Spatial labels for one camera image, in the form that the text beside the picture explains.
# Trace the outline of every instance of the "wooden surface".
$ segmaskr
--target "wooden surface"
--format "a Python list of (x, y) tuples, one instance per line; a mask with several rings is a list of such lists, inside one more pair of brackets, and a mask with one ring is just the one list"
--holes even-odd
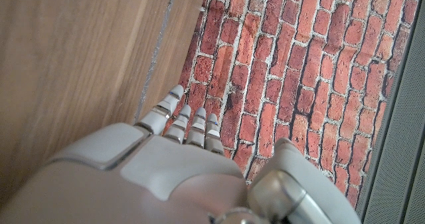
[[(0, 0), (0, 205), (55, 151), (133, 122), (169, 2)], [(173, 1), (144, 108), (177, 83), (201, 3)]]
[[(187, 27), (195, 28), (199, 16), (199, 0), (176, 1), (181, 1), (178, 4), (175, 3), (179, 8), (172, 9), (170, 13), (170, 19), (175, 22), (172, 22), (173, 25), (167, 26), (157, 60), (158, 64), (169, 65), (158, 65), (153, 72), (152, 80), (160, 80), (164, 73), (174, 73), (174, 75), (169, 76), (169, 82), (155, 82), (155, 85), (149, 85), (146, 95), (149, 99), (143, 103), (141, 116), (146, 114), (153, 105), (156, 105), (156, 100), (162, 98), (163, 93), (158, 90), (170, 90), (179, 82), (187, 49), (191, 44), (192, 35), (188, 36), (182, 31)], [(181, 52), (181, 46), (186, 47), (186, 52)]]

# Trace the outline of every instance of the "brick wall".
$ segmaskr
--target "brick wall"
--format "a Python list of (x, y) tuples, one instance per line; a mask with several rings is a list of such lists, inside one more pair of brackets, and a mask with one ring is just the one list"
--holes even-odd
[(218, 115), (247, 183), (289, 137), (355, 206), (417, 2), (204, 0), (185, 102)]

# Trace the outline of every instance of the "wood grain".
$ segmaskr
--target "wood grain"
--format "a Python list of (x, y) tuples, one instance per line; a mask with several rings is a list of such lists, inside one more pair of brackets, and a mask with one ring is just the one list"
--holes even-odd
[(149, 86), (146, 95), (149, 99), (143, 103), (141, 116), (146, 114), (152, 106), (156, 105), (158, 100), (164, 95), (162, 92), (158, 92), (158, 90), (170, 90), (179, 82), (192, 39), (192, 36), (186, 35), (184, 30), (187, 27), (195, 28), (201, 3), (202, 0), (176, 0), (174, 6), (178, 7), (178, 9), (171, 10), (171, 22), (167, 26), (164, 40), (159, 49), (157, 60), (159, 65), (154, 70), (152, 80), (161, 79), (161, 76), (165, 73), (172, 73), (173, 75), (168, 77), (168, 82), (155, 82), (155, 85)]
[[(133, 121), (168, 2), (0, 0), (0, 205), (55, 151)], [(182, 39), (194, 25), (178, 30)], [(157, 68), (175, 65), (168, 61)], [(168, 88), (175, 75), (155, 83)]]

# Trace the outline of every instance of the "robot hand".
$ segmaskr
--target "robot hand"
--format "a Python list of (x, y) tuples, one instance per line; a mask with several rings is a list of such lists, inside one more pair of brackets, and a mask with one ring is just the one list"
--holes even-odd
[(217, 118), (191, 108), (163, 130), (176, 86), (135, 126), (112, 124), (55, 154), (0, 223), (360, 223), (339, 190), (287, 139), (250, 190), (225, 158)]

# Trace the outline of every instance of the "brick wallpaper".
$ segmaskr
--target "brick wallpaper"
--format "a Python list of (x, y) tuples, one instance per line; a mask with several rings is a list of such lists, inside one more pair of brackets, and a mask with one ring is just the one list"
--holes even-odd
[(355, 206), (417, 3), (204, 0), (185, 102), (218, 115), (248, 184), (289, 137)]

